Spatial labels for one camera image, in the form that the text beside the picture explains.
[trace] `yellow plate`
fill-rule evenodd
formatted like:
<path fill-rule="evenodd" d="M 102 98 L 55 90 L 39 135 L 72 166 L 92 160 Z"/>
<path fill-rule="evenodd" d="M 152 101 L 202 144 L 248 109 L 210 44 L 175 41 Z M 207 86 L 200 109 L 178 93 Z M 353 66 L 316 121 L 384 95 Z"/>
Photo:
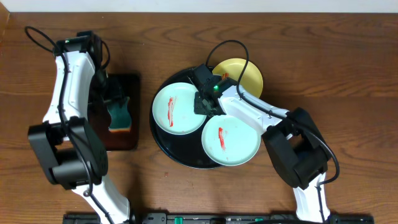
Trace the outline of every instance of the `yellow plate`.
<path fill-rule="evenodd" d="M 213 75 L 221 75 L 223 78 L 230 77 L 238 80 L 242 72 L 246 59 L 231 58 L 219 63 L 213 69 Z M 262 93 L 262 76 L 260 70 L 251 62 L 248 63 L 244 71 L 241 85 L 253 96 L 259 98 Z"/>

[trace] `green sponge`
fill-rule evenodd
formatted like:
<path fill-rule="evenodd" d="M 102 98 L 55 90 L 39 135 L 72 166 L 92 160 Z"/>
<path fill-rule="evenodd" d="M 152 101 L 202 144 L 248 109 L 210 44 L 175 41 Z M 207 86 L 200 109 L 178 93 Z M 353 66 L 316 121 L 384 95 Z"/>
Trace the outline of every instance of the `green sponge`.
<path fill-rule="evenodd" d="M 109 125 L 109 131 L 130 131 L 131 116 L 129 110 L 127 109 L 129 101 L 130 97 L 126 97 L 122 105 L 120 104 L 120 101 L 114 101 L 106 105 L 106 108 L 111 115 L 111 124 Z"/>

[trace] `round black tray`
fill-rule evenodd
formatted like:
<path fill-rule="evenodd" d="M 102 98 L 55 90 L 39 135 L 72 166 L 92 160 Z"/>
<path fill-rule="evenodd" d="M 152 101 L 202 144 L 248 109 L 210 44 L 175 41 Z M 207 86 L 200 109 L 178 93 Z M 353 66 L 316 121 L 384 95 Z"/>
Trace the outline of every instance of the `round black tray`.
<path fill-rule="evenodd" d="M 189 73 L 192 72 L 192 70 L 193 68 L 184 69 L 171 76 L 160 86 L 155 96 L 161 89 L 169 84 L 177 82 L 192 84 L 187 76 Z M 170 134 L 165 132 L 156 124 L 154 115 L 152 114 L 153 103 L 154 100 L 152 100 L 152 103 L 150 104 L 150 130 L 152 131 L 152 135 L 154 136 L 157 145 L 161 148 L 161 150 L 164 151 L 164 153 L 166 153 L 166 155 L 168 155 L 171 159 L 178 162 L 179 164 L 183 164 L 192 168 L 212 169 L 221 166 L 221 164 L 216 163 L 206 155 L 205 150 L 203 149 L 203 146 L 201 144 L 201 132 L 203 131 L 203 128 L 205 127 L 207 121 L 210 119 L 209 117 L 206 118 L 205 122 L 200 126 L 200 128 L 190 134 Z"/>

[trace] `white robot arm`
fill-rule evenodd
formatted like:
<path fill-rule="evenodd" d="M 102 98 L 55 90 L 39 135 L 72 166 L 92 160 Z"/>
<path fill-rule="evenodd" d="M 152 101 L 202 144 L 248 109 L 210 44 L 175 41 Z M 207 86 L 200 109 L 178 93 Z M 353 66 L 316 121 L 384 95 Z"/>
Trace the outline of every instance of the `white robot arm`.
<path fill-rule="evenodd" d="M 106 149 L 87 123 L 90 91 L 106 86 L 107 74 L 100 68 L 102 61 L 101 40 L 92 32 L 82 32 L 76 39 L 65 40 L 63 56 L 68 63 L 66 88 L 63 94 L 64 120 L 73 131 L 75 142 L 92 167 L 93 190 L 84 173 L 83 162 L 76 157 L 76 149 L 57 151 L 56 144 L 70 140 L 60 128 L 58 101 L 64 81 L 65 65 L 60 55 L 56 56 L 57 79 L 50 108 L 43 124 L 29 128 L 29 140 L 40 165 L 52 184 L 61 184 L 66 190 L 81 195 L 97 212 L 102 224 L 123 223 L 130 220 L 130 204 L 109 178 Z"/>
<path fill-rule="evenodd" d="M 300 151 L 304 151 L 304 153 L 295 153 L 288 140 L 293 135 L 297 136 L 298 133 L 288 122 L 283 122 L 286 119 L 281 119 L 286 118 L 289 111 L 272 106 L 252 96 L 242 86 L 239 86 L 239 91 L 246 100 L 265 111 L 271 111 L 279 118 L 251 106 L 239 96 L 235 81 L 230 79 L 221 81 L 219 76 L 213 76 L 204 65 L 194 69 L 190 79 L 198 88 L 198 93 L 195 95 L 195 112 L 210 116 L 219 114 L 234 116 L 262 135 L 276 171 L 284 181 L 294 188 L 299 219 L 323 222 L 316 187 L 325 179 L 326 162 L 329 158 L 318 147 L 319 145 L 314 145 L 315 141 L 308 137 L 305 137 L 306 141 L 300 145 L 302 147 Z M 308 113 L 303 109 L 294 111 L 292 117 L 304 119 L 309 126 L 317 130 Z M 321 188 L 320 195 L 323 216 L 327 218 L 330 211 L 326 205 L 324 188 Z"/>
<path fill-rule="evenodd" d="M 255 102 L 260 107 L 267 111 L 272 111 L 273 113 L 285 116 L 289 112 L 285 109 L 276 108 L 272 106 L 249 92 L 247 92 L 242 86 L 240 87 L 241 93 L 252 102 Z M 267 113 L 256 109 L 255 107 L 249 105 L 246 101 L 242 100 L 237 91 L 236 86 L 231 86 L 222 93 L 222 96 L 218 99 L 218 102 L 223 109 L 223 111 L 231 116 L 234 116 L 241 121 L 245 122 L 247 125 L 255 129 L 260 135 L 263 135 L 268 127 L 272 127 L 280 123 L 282 120 L 268 115 Z M 318 201 L 318 192 L 316 189 L 317 183 L 325 180 L 326 173 L 317 175 L 309 184 L 306 189 L 300 187 L 293 188 L 294 195 L 297 203 L 297 217 L 301 220 L 310 222 L 322 222 L 322 217 L 320 215 L 320 206 Z M 325 200 L 325 190 L 321 189 L 322 203 L 323 203 L 323 215 L 328 217 L 330 211 L 327 208 Z"/>

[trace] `white wall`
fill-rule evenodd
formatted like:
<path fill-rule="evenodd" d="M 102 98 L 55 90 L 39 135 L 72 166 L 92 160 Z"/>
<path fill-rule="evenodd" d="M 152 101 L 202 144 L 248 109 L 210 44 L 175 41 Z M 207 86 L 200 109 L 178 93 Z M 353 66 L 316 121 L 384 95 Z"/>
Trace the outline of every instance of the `white wall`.
<path fill-rule="evenodd" d="M 0 0 L 10 12 L 398 12 L 398 0 Z"/>

